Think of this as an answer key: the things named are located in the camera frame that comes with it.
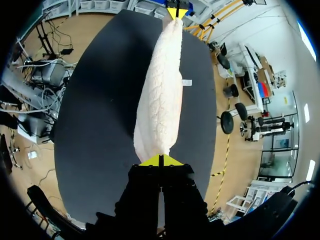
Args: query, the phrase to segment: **red object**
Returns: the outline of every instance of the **red object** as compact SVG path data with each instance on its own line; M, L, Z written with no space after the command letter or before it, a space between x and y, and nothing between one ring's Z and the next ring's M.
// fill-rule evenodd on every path
M261 85L262 85L262 89L263 89L264 97L265 97L265 98L269 97L268 89L267 89L266 84L265 84L264 82L261 82Z
M269 112L264 110L263 113L262 113L262 117L269 117Z

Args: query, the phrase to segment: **white box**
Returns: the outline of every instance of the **white box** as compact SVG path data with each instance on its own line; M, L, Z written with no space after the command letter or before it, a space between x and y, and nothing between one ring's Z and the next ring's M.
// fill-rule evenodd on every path
M108 0L94 1L94 8L97 10L105 10L109 8L110 2Z
M109 2L110 2L110 10L114 10L114 11L121 11L122 9L125 9L129 4L129 0L109 1Z
M163 19L168 14L168 10L165 7L158 7L154 11L154 17L157 19Z
M38 157L38 154L36 151L31 151L31 152L28 152L28 159L35 159Z
M29 141L35 144L45 144L50 139L47 134L42 136L43 132L50 130L50 125L45 122L45 120L36 118L25 113L21 113L18 116L20 122L26 122L29 126L29 130L31 131L31 136L27 133L27 130L23 127L22 124L18 125L17 132L22 137L28 139Z
M157 6L155 4L152 4L150 2L140 1L135 5L134 11L137 13L153 16L156 7Z
M65 11L68 8L68 2L63 2L60 5L58 5L57 7L54 7L50 10L52 16L61 14L63 11Z
M80 2L82 10L92 9L94 6L94 1L82 1Z

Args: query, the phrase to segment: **yellow pipe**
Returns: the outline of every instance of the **yellow pipe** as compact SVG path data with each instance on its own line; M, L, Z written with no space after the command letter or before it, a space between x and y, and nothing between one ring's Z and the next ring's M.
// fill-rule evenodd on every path
M239 2L242 2L242 0L236 0L236 1L231 2L229 5L223 7L220 11L218 11L215 15L221 14L222 12L224 12L225 10L231 8L232 6L236 5Z
M189 29L195 29L195 28L198 28L199 27L199 25L195 25L195 26L186 26L186 27L184 27L183 29L184 30L189 30Z
M223 17L220 18L220 21L226 19L227 17L229 17L231 14L233 14L234 12L236 12L237 10L239 10L240 8L242 8L244 6L244 4L241 4L237 7L235 7L234 9L232 9L230 12L228 12L226 15L224 15ZM204 34L206 34L208 31L210 30L210 28L208 28L207 30L204 31Z
M237 3L241 2L241 1L242 1L242 0L235 0L235 1L231 2L229 5L223 7L222 9L220 9L218 12L216 12L216 13L213 14L213 15L214 15L215 17L217 17L217 16L220 15L222 12L224 12L225 10L231 8L232 6L236 5ZM209 24L209 23L211 22L211 20L212 20L211 18L207 19L203 25ZM193 35L196 36L196 35L200 32L200 30L201 30L201 29L197 29L197 30L193 33Z
M239 6L235 7L234 9L232 9L230 12L228 12L226 15L224 15L220 21L222 21L223 19L226 19L227 17L229 17L231 14L233 14L234 12L238 11L240 8L242 8L244 6L244 4L240 4Z
M209 42L209 40L210 40L211 35L212 35L213 32L214 32L214 28L212 27L212 28L211 28L211 31L210 31L210 33L209 33L208 39L206 40L205 44L208 44L208 42Z
M200 40L201 40L201 41L204 39L204 33L205 33L205 31L204 31L204 30L202 30L202 32L201 32L201 36L200 36Z

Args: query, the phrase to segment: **black stand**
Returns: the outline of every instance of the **black stand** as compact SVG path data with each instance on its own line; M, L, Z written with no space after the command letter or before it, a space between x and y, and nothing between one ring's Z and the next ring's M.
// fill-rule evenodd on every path
M55 54L49 40L48 40L48 34L46 34L45 32L45 29L44 29L44 25L42 23L42 21L40 22L40 26L41 26L41 30L42 30L42 33L43 33L43 36L41 35L40 31L39 31L39 28L38 26L36 26L36 31L38 33L38 38L40 39L41 41L41 45L42 47L44 48L45 52L46 53L43 53L42 56L45 57L45 56L49 56L49 60L52 60L52 59L56 59L57 58L57 55Z
M248 240L271 239L297 205L293 189L287 186L237 221L228 225L221 220L209 222L207 204L193 181L190 165L164 166L163 156L159 157L158 165L132 166L127 186L115 204L115 216L97 212L98 220L95 224L87 223L86 230L63 218L38 186L29 187L27 194L66 240L101 239L106 233L110 240L205 240L213 234L217 239L233 239L240 232L249 236ZM164 195L165 232L157 234L160 191Z

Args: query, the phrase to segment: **yellow marker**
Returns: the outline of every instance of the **yellow marker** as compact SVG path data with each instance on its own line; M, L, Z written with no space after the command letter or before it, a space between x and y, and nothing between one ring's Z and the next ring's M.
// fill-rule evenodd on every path
M221 174L225 174L224 171L220 171L220 172L217 172L215 174L211 174L212 177L215 177L215 176L218 176L218 175L221 175Z
M173 8L173 7L168 7L167 10L168 10L169 14L171 15L172 19L176 19L177 9ZM187 12L188 12L188 9L181 9L180 8L178 18L182 19Z
M149 160L141 163L139 166L159 166L159 154L153 156ZM178 162L177 160L173 159L172 157L163 154L163 166L182 166L183 164L181 162Z

